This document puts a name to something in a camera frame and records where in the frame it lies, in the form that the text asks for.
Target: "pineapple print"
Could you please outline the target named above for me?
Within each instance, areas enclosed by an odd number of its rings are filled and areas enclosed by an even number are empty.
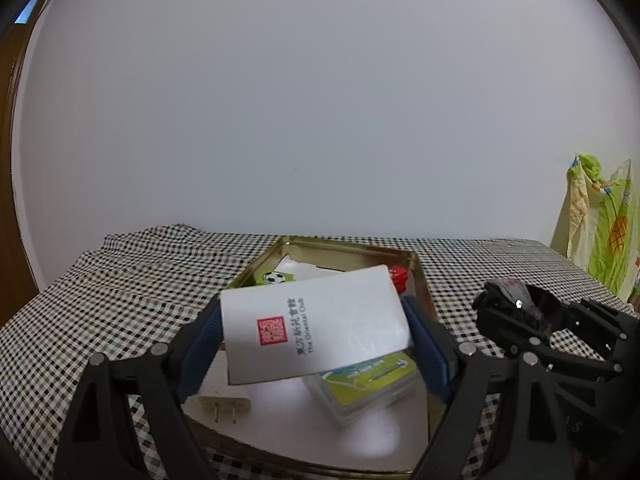
[[[625,187],[622,193],[622,206],[620,206],[620,212],[616,216],[611,231],[609,232],[609,248],[614,258],[617,258],[622,254],[622,249],[625,245],[626,228],[629,224],[629,217],[626,214],[629,206],[629,198],[631,197],[631,189],[629,186]]]
[[[622,253],[622,249],[625,245],[626,227],[629,223],[629,218],[626,215],[619,214],[616,217],[616,221],[611,226],[611,232],[609,233],[609,248],[615,258]]]

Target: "green patterned bag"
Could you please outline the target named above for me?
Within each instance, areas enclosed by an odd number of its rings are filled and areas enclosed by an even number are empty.
[[[640,264],[631,160],[620,164],[609,180],[603,180],[598,159],[578,155],[568,174],[567,256],[626,301]]]

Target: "blue gripper pad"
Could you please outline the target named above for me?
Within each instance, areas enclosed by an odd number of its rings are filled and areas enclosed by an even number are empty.
[[[211,311],[193,344],[180,363],[175,397],[183,403],[198,392],[213,358],[222,344],[222,311],[220,303]]]
[[[404,315],[409,322],[409,329],[414,340],[414,359],[420,370],[422,380],[427,385],[427,389],[448,404],[455,393],[451,384],[456,367],[453,363],[447,362],[440,352],[440,349],[425,327],[415,308],[422,308],[415,298],[402,298],[402,308]],[[452,344],[455,338],[449,335]]]

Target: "window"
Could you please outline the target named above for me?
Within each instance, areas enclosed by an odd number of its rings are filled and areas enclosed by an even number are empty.
[[[22,12],[20,13],[20,16],[18,16],[18,19],[15,20],[15,23],[27,23],[27,20],[29,19],[31,12],[33,11],[33,7],[36,6],[37,2],[38,0],[30,0],[27,6],[24,7]]]

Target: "soccer ball picture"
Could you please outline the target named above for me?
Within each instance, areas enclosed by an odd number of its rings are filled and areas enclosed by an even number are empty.
[[[265,285],[271,285],[272,283],[282,283],[286,282],[287,279],[284,274],[280,272],[276,272],[275,270],[270,270],[269,272],[265,272],[262,275]]]

